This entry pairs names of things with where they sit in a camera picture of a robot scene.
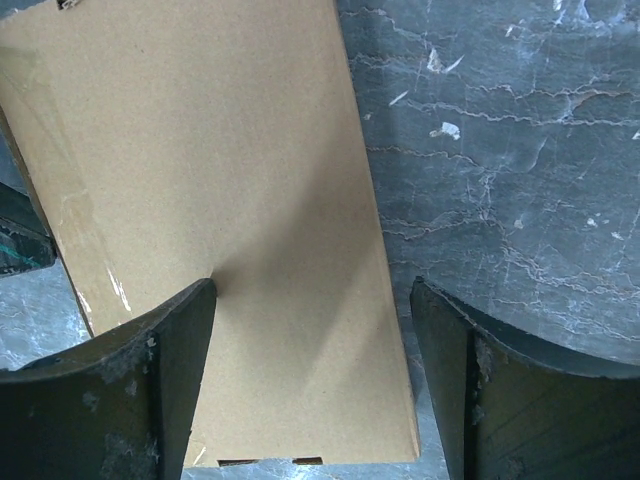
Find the gray marble surface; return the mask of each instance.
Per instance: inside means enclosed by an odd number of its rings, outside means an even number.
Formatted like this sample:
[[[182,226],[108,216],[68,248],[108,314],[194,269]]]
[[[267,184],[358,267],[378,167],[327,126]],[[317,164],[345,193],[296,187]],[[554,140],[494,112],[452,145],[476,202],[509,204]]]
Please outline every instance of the gray marble surface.
[[[0,10],[31,3],[0,0]],[[640,0],[338,6],[423,455],[354,467],[269,460],[185,479],[446,480],[409,316],[418,274],[550,341],[640,364]],[[0,181],[19,183],[6,152]],[[0,292],[0,367],[86,338],[60,265],[2,279]]]

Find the clear tape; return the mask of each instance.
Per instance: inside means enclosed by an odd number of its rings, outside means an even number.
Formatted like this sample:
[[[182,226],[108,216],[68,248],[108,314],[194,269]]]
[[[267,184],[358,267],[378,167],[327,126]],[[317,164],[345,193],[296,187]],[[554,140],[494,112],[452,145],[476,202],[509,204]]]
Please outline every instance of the clear tape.
[[[16,160],[24,161],[74,289],[82,292],[77,295],[88,328],[93,330],[99,315],[104,331],[131,320],[132,308],[95,221],[91,195],[50,85],[51,75],[37,51],[0,46],[0,105],[9,127],[5,134],[20,151],[22,158]]]

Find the cardboard box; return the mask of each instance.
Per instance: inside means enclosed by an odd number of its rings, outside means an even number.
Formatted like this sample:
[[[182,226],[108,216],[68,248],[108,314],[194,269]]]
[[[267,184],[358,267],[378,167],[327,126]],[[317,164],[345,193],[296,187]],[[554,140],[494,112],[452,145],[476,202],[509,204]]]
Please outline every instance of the cardboard box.
[[[417,457],[333,0],[49,0],[3,21],[0,69],[93,332],[218,285],[187,466]]]

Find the brown cardboard box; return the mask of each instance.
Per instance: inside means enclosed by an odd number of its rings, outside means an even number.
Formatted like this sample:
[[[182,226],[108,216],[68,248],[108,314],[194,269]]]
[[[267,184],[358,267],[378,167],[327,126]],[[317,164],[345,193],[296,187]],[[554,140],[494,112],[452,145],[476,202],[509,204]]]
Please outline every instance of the brown cardboard box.
[[[333,0],[49,0],[0,26],[0,72],[95,333],[216,280],[187,466],[416,458]]]

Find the dark curved panel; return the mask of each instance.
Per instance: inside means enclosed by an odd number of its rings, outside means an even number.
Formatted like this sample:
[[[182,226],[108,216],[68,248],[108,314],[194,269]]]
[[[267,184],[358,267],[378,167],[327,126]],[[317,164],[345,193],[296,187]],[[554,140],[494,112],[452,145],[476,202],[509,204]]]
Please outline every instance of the dark curved panel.
[[[77,347],[0,372],[0,478],[178,480],[216,306],[210,279]]]
[[[411,294],[452,480],[640,478],[640,369],[565,349],[419,278]]]

